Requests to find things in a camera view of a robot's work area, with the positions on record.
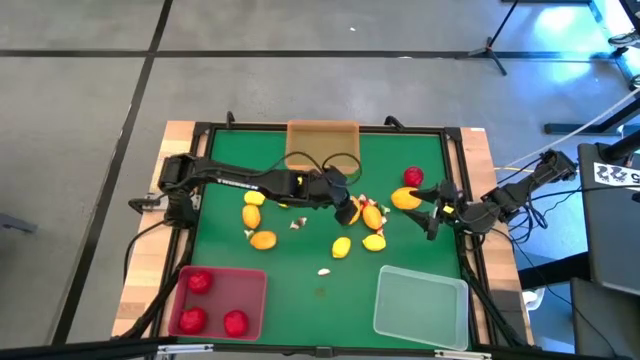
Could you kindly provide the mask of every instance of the yellow mango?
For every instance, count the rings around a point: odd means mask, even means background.
[[[384,240],[384,237],[373,234],[364,238],[362,245],[369,251],[380,251],[387,246],[387,242]]]
[[[373,230],[378,230],[382,227],[382,214],[377,207],[373,205],[367,205],[362,209],[362,219]]]
[[[269,250],[276,246],[276,234],[272,231],[258,231],[253,234],[249,243],[258,250]]]
[[[411,196],[409,192],[418,190],[412,187],[403,187],[400,188],[391,194],[391,202],[393,206],[397,207],[400,210],[413,210],[420,206],[422,200],[417,197]]]
[[[242,208],[242,221],[249,229],[255,229],[260,225],[260,210],[255,205],[245,205]]]
[[[349,225],[353,225],[356,221],[358,221],[358,219],[360,218],[360,212],[362,211],[362,205],[360,204],[360,201],[358,201],[358,199],[356,199],[355,196],[351,197],[351,201],[356,206],[356,208],[358,208],[358,211],[356,211],[356,214],[353,215],[353,217],[351,218],[351,221],[349,222]]]
[[[331,248],[331,255],[333,255],[336,259],[342,259],[347,256],[349,250],[351,249],[351,239],[348,237],[339,237],[338,240],[333,242],[333,247]]]
[[[258,191],[247,191],[247,193],[244,194],[244,202],[246,202],[247,205],[261,206],[264,204],[265,199],[264,195]]]

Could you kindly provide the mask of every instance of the white label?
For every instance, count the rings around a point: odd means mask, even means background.
[[[640,185],[640,170],[630,169],[622,166],[594,162],[593,177],[597,183],[604,185]],[[639,191],[640,188],[629,188],[629,190]]]
[[[225,180],[225,179],[217,179],[217,180],[218,180],[218,184],[241,187],[244,189],[258,190],[258,187],[255,185],[243,184],[237,181],[231,181],[231,180]]]

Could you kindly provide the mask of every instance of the red apple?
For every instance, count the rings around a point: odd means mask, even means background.
[[[207,313],[197,306],[183,311],[182,315],[180,315],[179,327],[185,334],[197,334],[202,331],[206,325]]]
[[[424,180],[424,173],[422,169],[417,166],[411,166],[404,171],[404,184],[410,187],[420,187]]]
[[[194,294],[206,294],[213,285],[213,276],[207,271],[196,271],[189,275],[187,287]]]
[[[224,331],[230,337],[239,337],[249,330],[249,317],[240,310],[229,311],[224,316]]]

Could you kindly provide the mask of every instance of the red tray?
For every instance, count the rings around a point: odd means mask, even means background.
[[[187,279],[197,271],[207,271],[213,276],[213,286],[208,293],[198,295],[187,288]],[[264,303],[267,293],[267,274],[262,270],[185,266],[180,271],[176,297],[169,319],[169,334],[211,339],[256,341],[262,331]],[[207,312],[207,326],[200,334],[185,334],[180,330],[180,315],[193,306]],[[229,337],[224,331],[223,318],[231,310],[241,310],[249,318],[249,331],[241,337]]]

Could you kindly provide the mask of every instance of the tripod stand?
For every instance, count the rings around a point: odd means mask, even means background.
[[[478,55],[484,55],[485,57],[491,58],[491,60],[493,60],[493,62],[495,62],[498,68],[500,69],[502,76],[507,76],[507,70],[504,68],[504,66],[502,66],[502,63],[500,62],[500,59],[498,58],[498,56],[496,56],[496,54],[493,52],[493,43],[496,42],[498,35],[500,35],[500,32],[504,27],[504,24],[506,24],[507,20],[509,20],[509,17],[511,17],[511,13],[513,13],[513,10],[515,10],[516,6],[518,5],[518,1],[519,0],[515,0],[513,2],[513,5],[511,5],[511,8],[507,13],[507,16],[505,16],[504,20],[502,20],[502,23],[498,27],[498,30],[496,31],[496,33],[493,36],[487,38],[487,42],[485,46],[480,49],[470,51],[466,56],[467,58],[472,58],[472,57],[478,57]]]

